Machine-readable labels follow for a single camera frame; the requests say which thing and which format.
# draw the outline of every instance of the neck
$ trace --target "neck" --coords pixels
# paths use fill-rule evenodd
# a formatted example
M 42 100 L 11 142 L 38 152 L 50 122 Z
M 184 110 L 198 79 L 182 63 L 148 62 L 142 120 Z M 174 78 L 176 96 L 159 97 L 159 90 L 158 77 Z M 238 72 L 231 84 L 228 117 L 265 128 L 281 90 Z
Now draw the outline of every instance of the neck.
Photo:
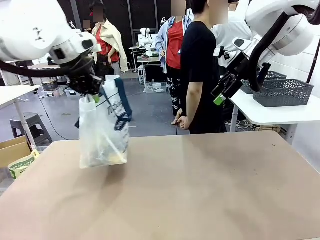
M 175 21 L 176 23 L 181 22 L 181 21 L 182 21 L 182 16 L 176 16 L 175 19 L 174 19 L 174 21 Z
M 208 29 L 211 29 L 213 27 L 210 24 L 210 14 L 207 14 L 205 11 L 201 14 L 195 14 L 193 21 L 204 23 Z

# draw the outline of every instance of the person's hand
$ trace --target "person's hand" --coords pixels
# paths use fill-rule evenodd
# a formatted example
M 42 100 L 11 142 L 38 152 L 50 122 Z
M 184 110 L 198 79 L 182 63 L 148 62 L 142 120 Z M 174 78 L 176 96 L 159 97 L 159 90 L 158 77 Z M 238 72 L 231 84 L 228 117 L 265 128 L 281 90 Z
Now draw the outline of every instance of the person's hand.
M 112 61 L 111 61 L 111 57 L 110 56 L 108 56 L 108 62 L 110 64 L 110 66 L 111 66 L 112 65 Z
M 180 119 L 181 114 L 182 114 L 182 108 L 177 112 L 176 117 L 174 121 L 171 123 L 171 125 L 176 125 L 178 123 L 178 120 Z
M 190 121 L 188 120 L 187 116 L 182 116 L 180 117 L 180 119 L 178 120 L 178 124 L 180 124 L 180 128 L 181 130 L 188 130 L 190 127 Z
M 160 52 L 160 55 L 161 55 L 161 57 L 165 57 L 166 56 L 166 52 L 165 52 L 165 50 L 161 50 L 161 52 Z

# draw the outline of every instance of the black t-shirt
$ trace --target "black t-shirt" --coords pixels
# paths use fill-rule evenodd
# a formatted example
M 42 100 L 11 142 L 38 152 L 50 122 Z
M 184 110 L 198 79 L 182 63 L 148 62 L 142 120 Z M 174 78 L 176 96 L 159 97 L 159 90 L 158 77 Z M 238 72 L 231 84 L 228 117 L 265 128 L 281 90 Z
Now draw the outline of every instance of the black t-shirt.
M 203 22 L 190 24 L 181 47 L 180 100 L 184 115 L 189 83 L 203 82 L 200 104 L 191 125 L 222 121 L 222 107 L 214 103 L 211 95 L 220 80 L 218 59 L 214 57 L 216 47 L 214 34 Z

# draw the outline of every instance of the white wall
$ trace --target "white wall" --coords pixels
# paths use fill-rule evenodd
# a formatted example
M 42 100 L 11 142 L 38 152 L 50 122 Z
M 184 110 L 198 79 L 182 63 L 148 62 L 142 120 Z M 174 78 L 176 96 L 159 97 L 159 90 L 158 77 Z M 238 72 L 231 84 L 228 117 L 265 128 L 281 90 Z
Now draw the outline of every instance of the white wall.
M 272 71 L 285 74 L 288 78 L 307 81 L 320 40 L 320 26 L 310 26 L 310 28 L 314 33 L 313 43 L 297 56 L 277 55 L 271 62 Z M 320 56 L 313 72 L 311 84 L 315 86 L 312 94 L 320 98 Z M 298 125 L 293 147 L 318 171 L 320 171 L 319 143 L 320 123 Z

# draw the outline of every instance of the red shirt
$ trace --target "red shirt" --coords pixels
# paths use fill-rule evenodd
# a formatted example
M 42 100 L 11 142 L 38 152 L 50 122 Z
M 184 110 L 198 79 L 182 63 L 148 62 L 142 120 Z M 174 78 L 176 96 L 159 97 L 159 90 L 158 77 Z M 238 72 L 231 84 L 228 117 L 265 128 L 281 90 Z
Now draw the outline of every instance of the red shirt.
M 183 21 L 174 22 L 168 31 L 168 47 L 166 50 L 166 64 L 174 69 L 181 68 L 180 54 L 178 52 L 182 46 L 184 38 Z
M 99 27 L 99 30 L 98 30 L 98 32 L 96 33 L 96 36 L 95 36 L 98 44 L 100 44 L 101 48 L 102 48 L 102 51 L 99 52 L 99 53 L 102 54 L 102 55 L 107 55 L 111 51 L 112 46 L 101 39 L 100 32 L 101 32 L 101 26 Z M 120 61 L 119 54 L 118 54 L 117 51 L 115 51 L 114 54 L 111 56 L 111 61 L 113 63 Z

